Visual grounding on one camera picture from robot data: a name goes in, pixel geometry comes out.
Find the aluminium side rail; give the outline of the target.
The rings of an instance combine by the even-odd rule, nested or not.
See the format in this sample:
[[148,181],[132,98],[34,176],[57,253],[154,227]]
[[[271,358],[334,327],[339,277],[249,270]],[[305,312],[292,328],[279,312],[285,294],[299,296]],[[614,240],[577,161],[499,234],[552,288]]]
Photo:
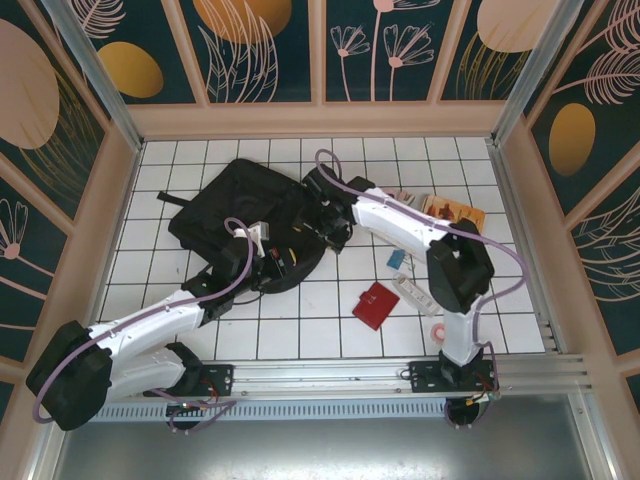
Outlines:
[[512,182],[506,156],[500,145],[495,146],[489,142],[487,149],[497,178],[509,226],[512,229],[517,253],[528,268],[526,287],[541,341],[545,347],[545,353],[565,354],[566,342],[562,338],[561,329],[557,325],[555,311],[550,303],[547,288],[541,276],[534,242],[517,189]]

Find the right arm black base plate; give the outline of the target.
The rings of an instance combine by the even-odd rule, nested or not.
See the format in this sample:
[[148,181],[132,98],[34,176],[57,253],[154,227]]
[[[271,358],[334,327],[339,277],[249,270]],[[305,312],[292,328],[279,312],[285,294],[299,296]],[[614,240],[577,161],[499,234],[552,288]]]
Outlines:
[[478,360],[464,367],[453,363],[414,361],[409,363],[413,393],[481,392],[495,389],[494,364]]

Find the aluminium corner post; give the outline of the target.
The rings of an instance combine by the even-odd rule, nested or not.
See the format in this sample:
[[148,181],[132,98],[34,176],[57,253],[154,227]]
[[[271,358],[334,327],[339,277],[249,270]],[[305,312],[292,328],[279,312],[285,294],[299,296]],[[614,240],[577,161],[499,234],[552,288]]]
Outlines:
[[583,3],[584,0],[559,0],[487,138],[489,147],[500,147],[513,131],[579,16]]
[[92,43],[106,40],[120,25],[126,16],[124,0],[40,1],[125,140],[138,153],[142,137]]

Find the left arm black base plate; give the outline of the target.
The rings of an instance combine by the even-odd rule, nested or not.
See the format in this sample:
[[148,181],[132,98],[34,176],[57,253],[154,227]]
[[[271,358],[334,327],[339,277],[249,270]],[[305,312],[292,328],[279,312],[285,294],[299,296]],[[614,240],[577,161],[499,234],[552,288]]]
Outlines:
[[204,365],[185,368],[177,363],[154,368],[145,377],[139,390],[145,396],[154,396],[155,390],[174,397],[229,396],[233,386],[233,366],[230,364]]

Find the white rectangular box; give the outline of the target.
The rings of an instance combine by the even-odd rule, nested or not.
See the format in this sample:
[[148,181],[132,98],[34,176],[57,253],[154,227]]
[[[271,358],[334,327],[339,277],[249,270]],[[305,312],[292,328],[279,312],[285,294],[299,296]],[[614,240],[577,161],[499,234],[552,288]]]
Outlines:
[[433,317],[440,312],[440,306],[435,300],[408,276],[396,273],[392,279],[392,285],[399,296],[421,314]]

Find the aluminium front frame rail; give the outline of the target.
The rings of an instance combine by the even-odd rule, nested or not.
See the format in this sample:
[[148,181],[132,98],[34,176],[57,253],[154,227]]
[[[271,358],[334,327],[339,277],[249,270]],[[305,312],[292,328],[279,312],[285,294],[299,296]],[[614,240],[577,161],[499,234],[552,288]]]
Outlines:
[[[66,367],[45,388],[43,402],[99,408],[109,402],[135,397],[165,397],[176,402],[215,399],[337,399],[416,395],[423,397],[470,397],[480,392],[413,393],[409,363],[436,361],[434,357],[414,359],[237,361],[233,366],[233,386],[229,396],[174,397],[155,390],[145,396],[139,387],[154,368],[177,363],[185,368],[224,364],[142,357],[114,373],[107,363],[95,367]],[[506,355],[494,364],[495,389],[505,395],[550,395],[590,390],[591,379],[583,359],[575,355]]]

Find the red wallet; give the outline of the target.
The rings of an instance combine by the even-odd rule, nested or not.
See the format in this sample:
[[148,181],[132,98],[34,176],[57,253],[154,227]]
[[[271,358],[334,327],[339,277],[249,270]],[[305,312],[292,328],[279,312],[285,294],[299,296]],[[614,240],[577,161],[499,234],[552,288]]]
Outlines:
[[399,300],[397,294],[381,283],[374,282],[360,295],[352,313],[369,328],[378,331]]

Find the grey metal shelf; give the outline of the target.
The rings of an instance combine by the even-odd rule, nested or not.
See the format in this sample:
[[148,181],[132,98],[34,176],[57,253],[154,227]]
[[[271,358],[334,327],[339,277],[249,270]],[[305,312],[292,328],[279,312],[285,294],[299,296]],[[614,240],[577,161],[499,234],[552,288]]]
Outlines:
[[469,429],[441,418],[220,421],[192,436],[160,423],[66,434],[45,480],[618,480],[587,417],[557,397],[511,397]]

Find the black backpack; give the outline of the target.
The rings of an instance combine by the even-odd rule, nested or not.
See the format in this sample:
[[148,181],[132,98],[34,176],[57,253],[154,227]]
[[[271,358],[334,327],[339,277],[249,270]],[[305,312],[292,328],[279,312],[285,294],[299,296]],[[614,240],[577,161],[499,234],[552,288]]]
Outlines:
[[[246,226],[264,221],[269,224],[269,240],[264,241],[265,256],[260,257],[261,285],[266,294],[285,292],[301,283],[320,263],[326,246],[305,246],[293,225],[305,205],[303,186],[293,179],[247,159],[231,161],[222,172],[193,199],[185,200],[160,192],[157,199],[180,207],[170,220],[168,231],[180,242],[193,245],[197,252],[222,248],[235,238],[224,221],[235,218]],[[289,276],[272,276],[268,249],[287,249],[287,258],[296,264]]]

